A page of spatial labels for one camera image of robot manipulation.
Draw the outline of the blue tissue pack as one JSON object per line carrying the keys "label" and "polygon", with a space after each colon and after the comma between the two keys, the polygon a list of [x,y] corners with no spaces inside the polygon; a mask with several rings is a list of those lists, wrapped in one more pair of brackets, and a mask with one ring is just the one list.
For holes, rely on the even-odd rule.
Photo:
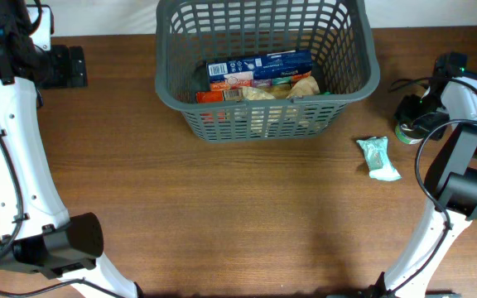
{"label": "blue tissue pack", "polygon": [[235,58],[206,66],[211,91],[294,84],[312,71],[309,50]]}

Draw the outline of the silver tin can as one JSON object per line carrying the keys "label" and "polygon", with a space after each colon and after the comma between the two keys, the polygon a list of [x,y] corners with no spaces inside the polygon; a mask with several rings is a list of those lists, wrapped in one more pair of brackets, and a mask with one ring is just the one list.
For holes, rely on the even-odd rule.
{"label": "silver tin can", "polygon": [[416,145],[424,139],[424,133],[416,127],[411,127],[407,123],[398,122],[395,129],[397,139],[408,145]]}

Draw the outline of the orange spaghetti packet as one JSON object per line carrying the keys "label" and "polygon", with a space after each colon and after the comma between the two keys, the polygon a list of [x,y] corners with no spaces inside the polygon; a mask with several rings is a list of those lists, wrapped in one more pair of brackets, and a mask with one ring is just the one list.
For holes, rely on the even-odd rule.
{"label": "orange spaghetti packet", "polygon": [[219,103],[225,101],[243,102],[285,99],[291,89],[291,84],[261,86],[259,88],[243,86],[238,89],[199,92],[196,94],[196,100],[197,103]]}

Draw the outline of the mint green wipes packet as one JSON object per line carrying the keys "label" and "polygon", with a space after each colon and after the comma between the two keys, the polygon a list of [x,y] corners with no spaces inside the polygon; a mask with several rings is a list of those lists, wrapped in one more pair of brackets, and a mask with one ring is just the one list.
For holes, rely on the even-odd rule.
{"label": "mint green wipes packet", "polygon": [[357,140],[356,143],[363,150],[370,178],[381,181],[395,181],[402,178],[389,160],[387,137],[371,137],[367,140]]}

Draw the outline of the beige food pouch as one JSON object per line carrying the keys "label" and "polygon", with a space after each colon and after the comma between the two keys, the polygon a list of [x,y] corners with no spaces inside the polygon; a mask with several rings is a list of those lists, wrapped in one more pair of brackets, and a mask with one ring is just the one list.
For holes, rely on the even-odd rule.
{"label": "beige food pouch", "polygon": [[[320,93],[319,85],[313,77],[307,77],[291,84],[290,93],[285,99],[302,98],[305,96],[318,95]],[[298,108],[287,107],[272,107],[265,113],[260,108],[255,108],[252,112],[251,129],[257,134],[268,135],[267,130],[275,123],[281,120],[288,120],[295,118],[298,114]]]}

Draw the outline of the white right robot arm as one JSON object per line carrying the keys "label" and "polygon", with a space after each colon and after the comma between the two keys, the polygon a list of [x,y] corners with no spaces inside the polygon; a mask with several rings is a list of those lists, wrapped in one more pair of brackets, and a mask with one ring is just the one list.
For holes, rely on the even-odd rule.
{"label": "white right robot arm", "polygon": [[394,114],[397,138],[424,147],[448,127],[452,133],[427,173],[416,174],[426,205],[409,244],[365,297],[425,297],[446,252],[477,219],[477,73],[467,69],[465,54],[450,52],[418,81],[426,92],[402,99]]}

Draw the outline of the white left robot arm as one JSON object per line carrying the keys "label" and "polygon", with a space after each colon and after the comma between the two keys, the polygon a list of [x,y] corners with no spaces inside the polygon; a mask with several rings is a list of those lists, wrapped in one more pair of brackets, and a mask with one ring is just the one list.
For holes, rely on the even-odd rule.
{"label": "white left robot arm", "polygon": [[0,270],[41,274],[86,297],[139,297],[104,252],[98,217],[70,216],[46,159],[37,111],[43,89],[87,84],[78,46],[54,46],[52,10],[0,0]]}

